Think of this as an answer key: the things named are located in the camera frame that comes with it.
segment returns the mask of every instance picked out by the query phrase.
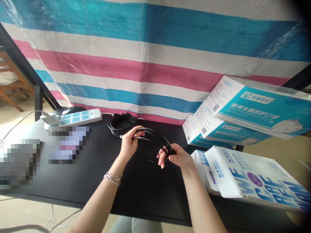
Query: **black cable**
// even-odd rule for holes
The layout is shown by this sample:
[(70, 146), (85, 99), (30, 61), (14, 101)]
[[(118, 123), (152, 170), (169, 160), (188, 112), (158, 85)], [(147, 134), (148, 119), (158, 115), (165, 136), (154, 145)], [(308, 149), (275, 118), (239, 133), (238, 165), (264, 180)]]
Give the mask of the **black cable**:
[(160, 133), (158, 133), (155, 130), (150, 129), (150, 128), (140, 128), (140, 129), (136, 130), (136, 133), (140, 132), (140, 131), (143, 131), (145, 133), (145, 136), (144, 137), (135, 137), (135, 138), (133, 138), (133, 140), (134, 139), (142, 139), (142, 140), (146, 140), (146, 141), (152, 142), (154, 144), (157, 144), (166, 153), (165, 158), (168, 158), (170, 155), (175, 154), (175, 151), (172, 149), (170, 142), (162, 134), (160, 134)]
[[(116, 125), (120, 124), (123, 121), (129, 121), (132, 124), (128, 127), (116, 128)], [(119, 115), (119, 116), (113, 118), (107, 124), (108, 128), (111, 130), (111, 133), (117, 137), (120, 137), (121, 135), (126, 134), (128, 131), (130, 131), (136, 125), (138, 125), (138, 119), (129, 113)], [(136, 131), (136, 133), (140, 132), (140, 131), (143, 131), (145, 133), (145, 136), (135, 137), (133, 139), (138, 139), (139, 144), (142, 145), (142, 147), (144, 147), (144, 149), (147, 150), (149, 153), (154, 154), (151, 151), (149, 151), (146, 146), (143, 145), (141, 140), (146, 140), (148, 142), (151, 142), (151, 143), (159, 146), (165, 152), (165, 154), (166, 154), (165, 158), (168, 158), (170, 155), (175, 154), (175, 151), (173, 151), (170, 142), (159, 132), (156, 132), (155, 130), (150, 129), (150, 128), (140, 128)]]
[[(132, 124), (128, 127), (116, 128), (116, 125), (123, 122), (123, 121), (129, 121)], [(138, 125), (138, 119), (129, 113), (119, 115), (119, 116), (113, 118), (107, 124), (108, 128), (111, 130), (111, 133), (117, 137), (120, 137), (121, 135), (126, 134), (128, 131), (130, 131), (136, 125)]]

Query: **cardboard box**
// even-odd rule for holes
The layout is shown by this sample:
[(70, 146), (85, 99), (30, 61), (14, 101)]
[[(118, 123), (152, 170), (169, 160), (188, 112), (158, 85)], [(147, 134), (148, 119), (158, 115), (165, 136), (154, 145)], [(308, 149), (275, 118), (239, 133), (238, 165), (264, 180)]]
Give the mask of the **cardboard box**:
[(205, 152), (221, 196), (306, 211), (311, 195), (275, 160), (221, 147)]
[(224, 75), (206, 102), (216, 118), (290, 139), (311, 130), (311, 95)]
[(232, 148), (235, 144), (219, 142), (213, 140), (205, 140), (200, 134), (199, 129), (195, 126), (192, 115), (189, 115), (187, 120), (182, 125), (188, 145), (198, 146), (203, 148), (211, 148), (213, 146), (221, 146), (224, 148)]
[(209, 194), (219, 195), (220, 192), (217, 187), (216, 181), (214, 179), (214, 176), (211, 172), (210, 166), (208, 165), (208, 162), (206, 160), (206, 157), (204, 155), (204, 151), (195, 150), (191, 157), (193, 158), (195, 165), (198, 169), (199, 176), (206, 188), (206, 191)]
[(217, 140), (246, 146), (272, 137), (271, 135), (213, 117), (206, 101), (194, 113), (193, 121), (205, 140)]

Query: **computer mouse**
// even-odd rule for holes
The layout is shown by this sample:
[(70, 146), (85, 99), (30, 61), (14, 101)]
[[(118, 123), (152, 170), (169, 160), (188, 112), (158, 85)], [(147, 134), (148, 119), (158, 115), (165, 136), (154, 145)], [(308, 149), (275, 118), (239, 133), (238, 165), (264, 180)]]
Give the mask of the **computer mouse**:
[(76, 113), (76, 112), (83, 112), (83, 111), (86, 111), (86, 109), (84, 107), (73, 106), (73, 107), (65, 109), (62, 114), (66, 115), (66, 114), (71, 114), (71, 113)]

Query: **white power strip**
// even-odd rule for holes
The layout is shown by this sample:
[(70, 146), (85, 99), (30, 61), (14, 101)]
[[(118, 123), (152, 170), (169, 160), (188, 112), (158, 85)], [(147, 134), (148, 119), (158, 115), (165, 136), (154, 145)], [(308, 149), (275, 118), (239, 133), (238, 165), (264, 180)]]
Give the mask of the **white power strip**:
[[(100, 121), (102, 119), (101, 112), (99, 108), (87, 110), (78, 113), (71, 113), (58, 117), (60, 120), (60, 124), (53, 125), (54, 126), (80, 126), (85, 125), (87, 123), (92, 123), (96, 121)], [(48, 130), (49, 126), (47, 123), (44, 124), (44, 129)]]

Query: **striped tarp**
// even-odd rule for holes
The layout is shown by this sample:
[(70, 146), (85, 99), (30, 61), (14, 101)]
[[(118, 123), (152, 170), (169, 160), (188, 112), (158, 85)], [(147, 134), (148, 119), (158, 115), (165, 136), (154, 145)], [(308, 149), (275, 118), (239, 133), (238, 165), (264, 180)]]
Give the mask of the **striped tarp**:
[(223, 74), (283, 85), (311, 61), (282, 0), (0, 2), (0, 22), (63, 106), (181, 125)]

